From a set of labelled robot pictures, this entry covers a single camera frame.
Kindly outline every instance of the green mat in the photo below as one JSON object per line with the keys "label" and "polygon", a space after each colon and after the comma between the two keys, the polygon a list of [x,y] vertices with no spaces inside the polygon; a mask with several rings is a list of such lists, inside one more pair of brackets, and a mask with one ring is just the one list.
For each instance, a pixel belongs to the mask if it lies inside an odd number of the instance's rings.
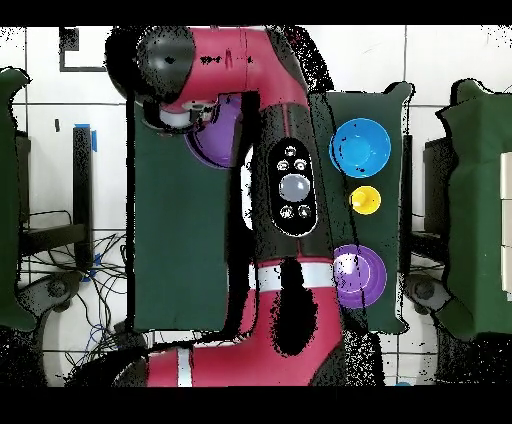
{"label": "green mat", "polygon": [[14,95],[28,83],[28,77],[18,69],[0,70],[0,325],[21,331],[34,330],[36,320],[18,304],[15,294],[20,197],[16,122],[11,115],[11,106]]}
{"label": "green mat", "polygon": [[345,191],[342,174],[334,167],[329,157],[329,143],[333,135],[329,112],[322,101],[322,95],[310,96],[335,247],[354,244],[348,210],[350,193],[361,185],[370,185],[381,194],[382,204],[377,212],[368,216],[355,212],[353,214],[359,243],[372,249],[382,258],[387,272],[386,288],[377,302],[368,306],[366,311],[346,311],[359,322],[367,320],[370,331],[400,333],[405,330],[404,323],[395,315],[395,305],[403,143],[402,110],[404,103],[410,100],[412,92],[412,85],[402,82],[391,85],[384,94],[327,93],[327,101],[336,123],[334,131],[351,119],[368,118],[381,124],[391,139],[391,156],[386,166],[373,177],[347,177],[348,192]]}
{"label": "green mat", "polygon": [[207,167],[184,136],[135,134],[135,320],[138,331],[224,327],[228,172]]}
{"label": "green mat", "polygon": [[449,182],[450,272],[456,297],[437,317],[455,337],[512,333],[512,303],[501,286],[500,154],[512,151],[512,95],[488,94],[474,80],[439,114],[459,165]]}
{"label": "green mat", "polygon": [[[392,154],[376,176],[352,179],[373,185],[383,198],[379,211],[356,216],[360,243],[383,259],[388,283],[382,297],[367,308],[370,330],[399,333],[395,317],[398,262],[398,196],[402,160],[401,112],[412,93],[407,83],[387,94],[328,93],[336,126],[358,117],[378,121],[388,131]],[[320,95],[310,96],[315,134],[336,246],[353,243],[342,176],[332,165],[329,112]],[[221,330],[227,306],[224,258],[225,199],[228,173],[200,163],[182,136],[161,137],[141,122],[136,109],[135,140],[135,327]],[[362,318],[360,311],[353,314]]]}

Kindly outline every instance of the blue bowl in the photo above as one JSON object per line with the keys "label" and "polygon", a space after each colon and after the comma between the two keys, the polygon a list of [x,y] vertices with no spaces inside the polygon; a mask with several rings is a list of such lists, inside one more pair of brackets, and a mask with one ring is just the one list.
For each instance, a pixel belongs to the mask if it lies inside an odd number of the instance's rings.
{"label": "blue bowl", "polygon": [[353,178],[375,175],[384,168],[390,154],[389,134],[379,123],[366,118],[345,122],[329,145],[333,165]]}

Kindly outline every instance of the control panel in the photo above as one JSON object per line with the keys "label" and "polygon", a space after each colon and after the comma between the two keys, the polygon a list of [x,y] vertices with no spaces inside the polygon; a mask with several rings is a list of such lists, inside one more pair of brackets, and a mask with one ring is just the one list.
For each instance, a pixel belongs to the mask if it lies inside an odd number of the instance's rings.
{"label": "control panel", "polygon": [[270,150],[268,167],[274,224],[294,237],[311,232],[317,222],[317,207],[308,149],[299,140],[284,138]]}

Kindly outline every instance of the purple bowl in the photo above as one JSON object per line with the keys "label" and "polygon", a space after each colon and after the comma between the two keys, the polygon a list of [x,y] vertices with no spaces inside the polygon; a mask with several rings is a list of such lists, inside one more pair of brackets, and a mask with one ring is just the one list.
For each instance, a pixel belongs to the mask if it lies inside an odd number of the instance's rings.
{"label": "purple bowl", "polygon": [[361,309],[375,303],[384,292],[386,267],[373,250],[348,244],[334,250],[334,279],[340,305]]}
{"label": "purple bowl", "polygon": [[189,149],[205,165],[222,169],[231,166],[235,121],[240,115],[240,104],[240,95],[219,96],[217,120],[207,124],[202,131],[185,136]]}

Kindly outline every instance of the white tile floor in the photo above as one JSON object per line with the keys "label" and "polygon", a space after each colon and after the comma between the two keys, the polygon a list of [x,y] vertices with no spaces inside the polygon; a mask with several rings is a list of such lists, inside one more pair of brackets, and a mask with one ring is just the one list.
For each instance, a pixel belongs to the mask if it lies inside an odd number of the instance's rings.
{"label": "white tile floor", "polygon": [[[510,39],[512,30],[481,26],[306,26],[323,55],[337,90],[380,92],[390,83],[406,80],[416,87],[410,110],[413,145],[413,212],[424,214],[422,152],[424,143],[444,135],[434,112],[449,102],[452,83],[473,77],[487,88],[504,91],[512,85]],[[101,66],[109,27],[80,27],[80,50],[66,53],[67,66]],[[58,28],[0,28],[0,67],[25,69],[32,79],[14,99],[13,112],[19,129],[32,139],[30,162],[31,212],[72,210],[71,128],[88,123],[97,131],[98,149],[93,154],[95,239],[123,234],[126,225],[126,128],[124,99],[106,73],[60,73]],[[55,130],[59,119],[60,131]],[[66,223],[65,215],[34,217],[33,226]],[[414,229],[423,229],[414,218]],[[96,252],[101,252],[104,244]],[[122,265],[119,251],[104,261]],[[40,265],[30,264],[31,279]],[[26,281],[28,273],[23,275]],[[105,282],[108,276],[98,274]],[[118,293],[124,280],[115,282]],[[91,283],[82,283],[80,296],[93,324],[103,322],[98,296]],[[126,297],[109,295],[114,322],[126,314]],[[404,299],[405,334],[381,335],[386,384],[397,381],[430,384],[436,365],[435,328],[430,317],[414,312]],[[160,341],[190,338],[190,332],[160,334]],[[71,369],[63,351],[80,359],[90,338],[85,309],[78,298],[64,314],[52,313],[44,340],[45,363],[52,385],[62,385]]]}

